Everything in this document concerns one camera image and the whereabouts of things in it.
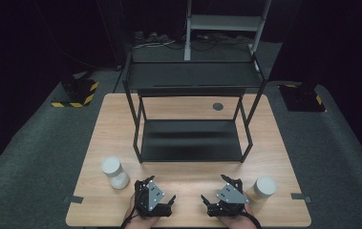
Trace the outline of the glass jar with tan contents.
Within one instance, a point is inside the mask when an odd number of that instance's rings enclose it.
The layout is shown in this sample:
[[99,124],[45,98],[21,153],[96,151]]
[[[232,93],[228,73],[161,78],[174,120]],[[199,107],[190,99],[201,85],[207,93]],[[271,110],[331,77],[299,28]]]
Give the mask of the glass jar with tan contents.
[[254,211],[260,210],[276,190],[277,185],[272,177],[258,177],[246,191],[251,208]]

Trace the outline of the black yellow striped stand base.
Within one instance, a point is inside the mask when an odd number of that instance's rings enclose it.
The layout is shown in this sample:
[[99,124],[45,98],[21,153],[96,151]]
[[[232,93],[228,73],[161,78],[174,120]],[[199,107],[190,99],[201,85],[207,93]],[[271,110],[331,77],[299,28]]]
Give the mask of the black yellow striped stand base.
[[91,103],[98,87],[98,83],[93,79],[74,78],[71,82],[63,83],[62,87],[69,99],[52,100],[51,105],[55,108],[80,108],[86,107]]
[[300,85],[279,85],[279,91],[290,112],[322,113],[326,110],[321,97],[310,90],[306,92]]

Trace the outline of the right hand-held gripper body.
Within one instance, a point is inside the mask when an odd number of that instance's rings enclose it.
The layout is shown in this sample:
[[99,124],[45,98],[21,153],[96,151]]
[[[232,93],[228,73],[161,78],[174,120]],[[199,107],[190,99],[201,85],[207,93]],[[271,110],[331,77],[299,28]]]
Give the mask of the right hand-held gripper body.
[[239,216],[249,203],[243,193],[243,183],[240,179],[228,179],[216,197],[219,199],[217,203],[206,201],[207,215],[210,217]]

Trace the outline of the glass jar with white powder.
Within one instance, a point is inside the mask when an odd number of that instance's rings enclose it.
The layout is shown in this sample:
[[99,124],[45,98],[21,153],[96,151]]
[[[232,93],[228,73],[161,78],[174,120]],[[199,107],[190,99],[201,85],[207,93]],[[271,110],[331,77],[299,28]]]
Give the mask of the glass jar with white powder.
[[114,189],[124,189],[130,181],[121,161],[115,156],[106,157],[101,163],[101,170],[110,179],[110,184]]

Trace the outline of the grey metal stand frame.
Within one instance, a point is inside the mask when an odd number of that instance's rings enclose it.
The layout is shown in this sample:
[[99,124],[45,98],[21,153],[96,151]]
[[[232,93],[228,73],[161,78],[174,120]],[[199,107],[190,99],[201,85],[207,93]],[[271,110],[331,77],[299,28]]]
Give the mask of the grey metal stand frame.
[[257,51],[263,28],[266,24],[268,11],[272,0],[262,0],[263,11],[260,16],[231,16],[231,15],[203,15],[192,13],[192,0],[187,0],[186,38],[184,46],[184,60],[191,59],[191,31],[253,31],[255,37],[250,44],[249,51]]

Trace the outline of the power strip with plugs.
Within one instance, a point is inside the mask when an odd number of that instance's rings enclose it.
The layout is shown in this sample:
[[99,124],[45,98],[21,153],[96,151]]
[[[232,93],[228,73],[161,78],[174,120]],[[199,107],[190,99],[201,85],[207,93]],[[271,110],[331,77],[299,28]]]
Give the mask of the power strip with plugs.
[[156,32],[145,34],[143,31],[136,31],[134,34],[134,49],[157,48],[174,44],[175,40],[166,34],[158,35]]

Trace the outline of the person's right hand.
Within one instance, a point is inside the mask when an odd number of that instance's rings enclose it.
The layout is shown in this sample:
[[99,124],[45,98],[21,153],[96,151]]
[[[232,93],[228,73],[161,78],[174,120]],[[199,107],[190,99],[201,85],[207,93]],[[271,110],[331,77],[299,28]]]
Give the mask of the person's right hand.
[[255,223],[248,217],[218,217],[218,220],[228,229],[258,229]]

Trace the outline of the black two-tier metal shelf rack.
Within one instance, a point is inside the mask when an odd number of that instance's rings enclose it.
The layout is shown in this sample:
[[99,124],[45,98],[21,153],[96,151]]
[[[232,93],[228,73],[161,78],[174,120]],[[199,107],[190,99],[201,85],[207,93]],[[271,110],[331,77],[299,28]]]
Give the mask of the black two-tier metal shelf rack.
[[[257,58],[248,60],[136,61],[127,56],[123,87],[135,123],[139,162],[239,161],[253,146],[249,124],[265,89]],[[212,98],[224,105],[209,118],[146,114],[145,98],[191,103]]]

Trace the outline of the person's left hand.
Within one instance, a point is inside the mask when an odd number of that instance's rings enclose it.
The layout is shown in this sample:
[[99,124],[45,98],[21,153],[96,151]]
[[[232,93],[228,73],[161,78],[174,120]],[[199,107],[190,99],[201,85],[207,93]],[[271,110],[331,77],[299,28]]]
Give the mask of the person's left hand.
[[132,195],[129,207],[126,210],[121,229],[152,229],[152,227],[160,220],[160,217],[143,218],[138,214],[135,208],[135,195]]

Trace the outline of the grey tape strip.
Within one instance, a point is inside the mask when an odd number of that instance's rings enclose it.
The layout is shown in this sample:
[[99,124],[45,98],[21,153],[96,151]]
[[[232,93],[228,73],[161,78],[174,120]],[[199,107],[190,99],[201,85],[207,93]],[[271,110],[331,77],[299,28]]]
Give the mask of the grey tape strip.
[[64,203],[79,203],[81,204],[83,201],[83,197],[77,197],[74,195],[67,195],[64,197],[63,202]]
[[305,203],[311,203],[312,200],[309,196],[306,196],[302,193],[290,193],[290,196],[292,199],[301,199],[303,200]]

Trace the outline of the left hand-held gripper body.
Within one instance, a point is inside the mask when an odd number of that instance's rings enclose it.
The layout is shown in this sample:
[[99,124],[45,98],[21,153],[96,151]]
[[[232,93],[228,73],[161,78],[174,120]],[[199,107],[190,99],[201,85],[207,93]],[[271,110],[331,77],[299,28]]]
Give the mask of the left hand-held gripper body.
[[147,185],[140,180],[135,182],[135,208],[141,217],[170,217],[172,206],[160,203],[164,197],[165,193],[153,180]]

